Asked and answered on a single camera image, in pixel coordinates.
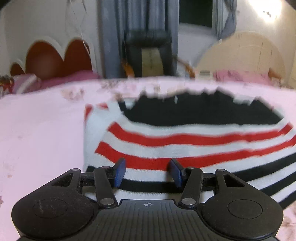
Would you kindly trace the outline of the magenta bed sheet left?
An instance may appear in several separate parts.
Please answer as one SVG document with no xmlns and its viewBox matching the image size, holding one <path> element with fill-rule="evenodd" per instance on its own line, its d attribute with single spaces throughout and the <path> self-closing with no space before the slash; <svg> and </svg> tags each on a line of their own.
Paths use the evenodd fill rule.
<svg viewBox="0 0 296 241">
<path fill-rule="evenodd" d="M 100 79 L 100 78 L 101 78 L 101 76 L 98 75 L 97 73 L 94 73 L 89 70 L 83 70 L 83 71 L 78 71 L 78 72 L 75 72 L 71 75 L 64 76 L 64 77 L 55 77 L 55 78 L 48 79 L 48 80 L 42 80 L 40 90 L 55 87 L 55 86 L 70 83 L 70 82 L 77 82 L 77 81 L 84 81 L 84 80 L 95 80 L 95 79 Z"/>
</svg>

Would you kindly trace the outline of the cream round headboard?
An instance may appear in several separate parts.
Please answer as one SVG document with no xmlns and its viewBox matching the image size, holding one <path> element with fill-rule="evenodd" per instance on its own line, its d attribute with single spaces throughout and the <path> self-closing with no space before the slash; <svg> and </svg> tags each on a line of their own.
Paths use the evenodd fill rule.
<svg viewBox="0 0 296 241">
<path fill-rule="evenodd" d="M 285 63 L 276 45 L 252 31 L 240 31 L 209 48 L 197 63 L 196 71 L 236 70 L 266 74 L 272 69 L 283 79 Z"/>
</svg>

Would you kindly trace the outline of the grey tied right curtain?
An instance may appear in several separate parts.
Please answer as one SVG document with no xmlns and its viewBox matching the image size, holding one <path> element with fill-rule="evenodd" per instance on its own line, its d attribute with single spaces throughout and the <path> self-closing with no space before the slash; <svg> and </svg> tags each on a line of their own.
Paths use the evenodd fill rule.
<svg viewBox="0 0 296 241">
<path fill-rule="evenodd" d="M 226 39 L 236 31 L 236 11 L 236 0 L 213 1 L 212 32 L 218 40 Z"/>
</svg>

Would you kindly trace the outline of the grey centre curtain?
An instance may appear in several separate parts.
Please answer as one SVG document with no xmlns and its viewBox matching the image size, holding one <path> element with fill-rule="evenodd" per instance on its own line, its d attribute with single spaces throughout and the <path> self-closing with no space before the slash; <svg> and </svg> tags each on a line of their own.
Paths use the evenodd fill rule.
<svg viewBox="0 0 296 241">
<path fill-rule="evenodd" d="M 124 76 L 122 59 L 128 44 L 156 42 L 168 37 L 172 54 L 178 53 L 178 1 L 99 1 L 100 45 L 106 78 Z"/>
</svg>

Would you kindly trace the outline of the pink folded blanket right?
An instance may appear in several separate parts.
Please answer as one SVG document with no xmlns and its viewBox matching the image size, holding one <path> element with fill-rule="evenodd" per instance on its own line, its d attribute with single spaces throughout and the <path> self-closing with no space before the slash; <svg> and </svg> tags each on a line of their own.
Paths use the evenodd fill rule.
<svg viewBox="0 0 296 241">
<path fill-rule="evenodd" d="M 276 74 L 272 69 L 267 74 L 260 74 L 250 71 L 236 70 L 217 70 L 213 72 L 213 77 L 218 82 L 240 82 L 253 83 L 274 87 L 282 87 L 281 76 Z"/>
</svg>

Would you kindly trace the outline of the pink floral bed sheet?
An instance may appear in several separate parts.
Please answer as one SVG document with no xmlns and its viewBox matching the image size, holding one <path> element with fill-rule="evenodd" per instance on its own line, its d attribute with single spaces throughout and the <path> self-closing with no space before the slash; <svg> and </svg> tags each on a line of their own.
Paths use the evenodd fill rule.
<svg viewBox="0 0 296 241">
<path fill-rule="evenodd" d="M 197 207 L 179 198 L 97 204 L 84 171 L 88 104 L 221 91 L 260 99 L 295 127 L 295 91 L 173 77 L 90 80 L 1 99 L 1 240 L 295 240 L 295 201 L 276 200 L 225 169 L 203 170 Z"/>
</svg>

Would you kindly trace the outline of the red heart-shaped headboard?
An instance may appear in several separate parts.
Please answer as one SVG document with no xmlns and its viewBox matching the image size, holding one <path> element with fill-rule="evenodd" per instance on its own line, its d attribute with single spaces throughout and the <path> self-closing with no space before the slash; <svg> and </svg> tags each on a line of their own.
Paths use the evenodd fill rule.
<svg viewBox="0 0 296 241">
<path fill-rule="evenodd" d="M 92 47 L 81 38 L 73 38 L 63 49 L 51 38 L 36 40 L 28 48 L 24 61 L 15 60 L 10 75 L 34 74 L 43 81 L 66 77 L 80 71 L 95 70 Z"/>
</svg>

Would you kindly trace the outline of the striped knit child sweater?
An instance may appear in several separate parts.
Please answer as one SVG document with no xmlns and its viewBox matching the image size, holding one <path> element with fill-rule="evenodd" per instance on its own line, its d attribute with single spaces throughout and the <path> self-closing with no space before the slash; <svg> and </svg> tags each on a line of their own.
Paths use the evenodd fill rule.
<svg viewBox="0 0 296 241">
<path fill-rule="evenodd" d="M 84 171 L 126 160 L 115 197 L 179 198 L 167 167 L 225 169 L 276 200 L 295 201 L 295 127 L 260 99 L 221 91 L 88 104 Z"/>
</svg>

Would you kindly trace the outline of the white bedside table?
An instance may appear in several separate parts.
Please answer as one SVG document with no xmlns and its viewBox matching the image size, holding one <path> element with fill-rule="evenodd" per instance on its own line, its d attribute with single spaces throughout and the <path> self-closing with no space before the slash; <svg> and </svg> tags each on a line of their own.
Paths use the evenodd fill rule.
<svg viewBox="0 0 296 241">
<path fill-rule="evenodd" d="M 201 70 L 195 72 L 196 80 L 214 80 L 213 72 L 209 70 Z"/>
</svg>

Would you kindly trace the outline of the dark window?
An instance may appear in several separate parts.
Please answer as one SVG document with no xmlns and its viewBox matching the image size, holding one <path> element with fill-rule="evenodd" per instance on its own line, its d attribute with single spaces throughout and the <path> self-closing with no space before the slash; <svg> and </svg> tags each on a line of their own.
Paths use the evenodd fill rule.
<svg viewBox="0 0 296 241">
<path fill-rule="evenodd" d="M 212 27 L 212 0 L 180 0 L 180 23 Z"/>
</svg>

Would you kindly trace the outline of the striped pink pillow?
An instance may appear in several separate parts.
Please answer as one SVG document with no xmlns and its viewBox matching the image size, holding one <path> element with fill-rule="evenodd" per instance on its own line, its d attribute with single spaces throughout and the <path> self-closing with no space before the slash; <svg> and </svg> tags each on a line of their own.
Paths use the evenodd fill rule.
<svg viewBox="0 0 296 241">
<path fill-rule="evenodd" d="M 24 94 L 37 91 L 42 81 L 34 74 L 21 74 L 15 76 L 1 76 L 1 97 L 7 94 Z"/>
</svg>

